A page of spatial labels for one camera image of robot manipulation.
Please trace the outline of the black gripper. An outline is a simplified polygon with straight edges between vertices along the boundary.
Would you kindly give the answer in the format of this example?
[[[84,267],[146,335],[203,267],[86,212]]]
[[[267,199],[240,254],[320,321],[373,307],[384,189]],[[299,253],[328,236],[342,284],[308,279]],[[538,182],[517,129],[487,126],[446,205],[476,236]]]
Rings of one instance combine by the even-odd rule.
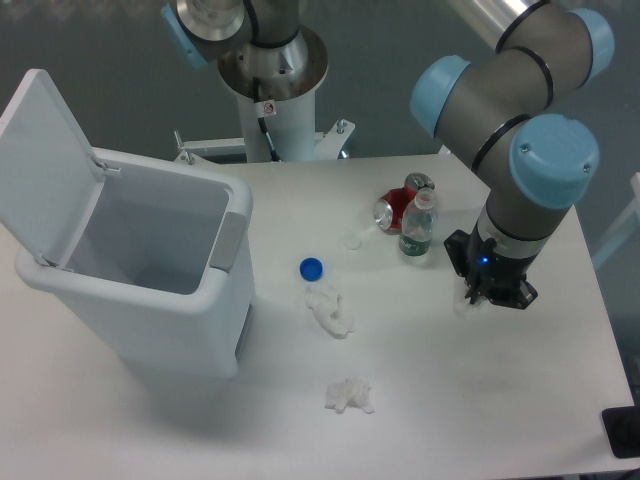
[[[469,305],[483,301],[501,307],[525,310],[537,297],[527,281],[527,270],[536,256],[511,258],[498,252],[493,238],[482,240],[478,231],[454,231],[444,246],[456,274],[464,279],[463,299]]]

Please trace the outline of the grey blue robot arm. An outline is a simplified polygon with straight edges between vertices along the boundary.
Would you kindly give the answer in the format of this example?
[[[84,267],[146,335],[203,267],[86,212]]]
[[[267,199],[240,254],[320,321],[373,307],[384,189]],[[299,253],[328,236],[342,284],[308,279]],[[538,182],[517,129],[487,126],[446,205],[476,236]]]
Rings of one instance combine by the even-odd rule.
[[[524,309],[537,296],[527,270],[584,195],[599,147],[580,122],[550,112],[610,64],[615,39],[589,9],[549,1],[456,1],[494,50],[481,68],[446,56],[416,82],[410,110],[488,186],[470,233],[445,241],[470,303]],[[195,67],[216,63],[235,94],[251,162],[316,160],[315,92],[326,47],[295,1],[169,1],[162,17]]]

